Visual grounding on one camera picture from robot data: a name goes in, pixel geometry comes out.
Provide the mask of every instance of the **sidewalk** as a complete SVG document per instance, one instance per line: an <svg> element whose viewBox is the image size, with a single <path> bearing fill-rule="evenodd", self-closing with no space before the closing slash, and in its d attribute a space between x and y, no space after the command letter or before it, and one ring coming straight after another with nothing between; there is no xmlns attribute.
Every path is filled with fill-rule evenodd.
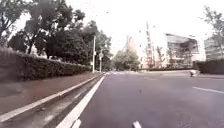
<svg viewBox="0 0 224 128"><path fill-rule="evenodd" d="M0 84L0 114L63 91L97 75L99 73L84 73L69 77Z"/></svg>

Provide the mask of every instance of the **asphalt road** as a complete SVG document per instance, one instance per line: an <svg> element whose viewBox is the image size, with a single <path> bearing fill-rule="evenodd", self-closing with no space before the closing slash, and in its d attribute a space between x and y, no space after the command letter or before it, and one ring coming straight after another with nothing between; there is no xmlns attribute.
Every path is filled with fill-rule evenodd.
<svg viewBox="0 0 224 128"><path fill-rule="evenodd" d="M224 128L224 79L110 73L81 128Z"/></svg>

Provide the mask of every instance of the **white building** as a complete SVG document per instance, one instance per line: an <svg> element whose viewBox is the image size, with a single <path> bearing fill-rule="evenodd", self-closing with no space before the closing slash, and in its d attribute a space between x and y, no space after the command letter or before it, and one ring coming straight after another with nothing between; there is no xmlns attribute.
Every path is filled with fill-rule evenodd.
<svg viewBox="0 0 224 128"><path fill-rule="evenodd" d="M147 39L147 29L142 29L137 34L136 50L139 56L140 68L149 68L149 63L153 63L155 68L167 67L170 63L175 63L175 66L187 67L191 66L193 61L205 60L204 43L193 36L180 36L175 34L164 33L157 27L149 28L149 40ZM152 48L150 55L149 42Z"/></svg>

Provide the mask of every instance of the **sky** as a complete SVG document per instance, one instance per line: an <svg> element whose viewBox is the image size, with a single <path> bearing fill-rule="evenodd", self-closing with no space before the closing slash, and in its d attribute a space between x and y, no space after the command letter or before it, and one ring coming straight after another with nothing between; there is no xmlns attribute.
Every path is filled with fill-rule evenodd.
<svg viewBox="0 0 224 128"><path fill-rule="evenodd" d="M146 22L150 29L177 35L205 38L211 27L200 18L204 6L224 13L222 0L66 0L74 10L85 12L84 23L95 20L100 30L112 37L112 53L125 45L126 36L142 41ZM22 16L17 29L25 25L28 16Z"/></svg>

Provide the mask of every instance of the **green shrub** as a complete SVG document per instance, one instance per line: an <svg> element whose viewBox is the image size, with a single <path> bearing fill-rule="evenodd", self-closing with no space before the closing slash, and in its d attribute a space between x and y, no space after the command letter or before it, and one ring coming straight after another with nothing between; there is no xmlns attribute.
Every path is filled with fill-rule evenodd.
<svg viewBox="0 0 224 128"><path fill-rule="evenodd" d="M224 74L224 59L197 62L201 73Z"/></svg>
<svg viewBox="0 0 224 128"><path fill-rule="evenodd" d="M0 81L71 76L90 70L88 66L37 58L0 49Z"/></svg>

